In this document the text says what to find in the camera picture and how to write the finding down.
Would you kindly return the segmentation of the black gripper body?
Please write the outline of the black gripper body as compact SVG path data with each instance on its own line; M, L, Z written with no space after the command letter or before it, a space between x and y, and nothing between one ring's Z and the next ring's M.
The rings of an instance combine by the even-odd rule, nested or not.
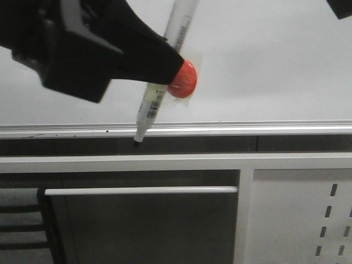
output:
M127 1L1 1L1 46L44 87L95 103L113 79L169 85L184 63Z

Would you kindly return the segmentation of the red taped gripper fingertip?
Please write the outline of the red taped gripper fingertip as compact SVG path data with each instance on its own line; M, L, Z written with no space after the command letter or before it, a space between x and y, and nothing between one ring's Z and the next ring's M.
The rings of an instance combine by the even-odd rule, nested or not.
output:
M185 60L167 91L176 98L187 98L196 89L198 75L191 61Z

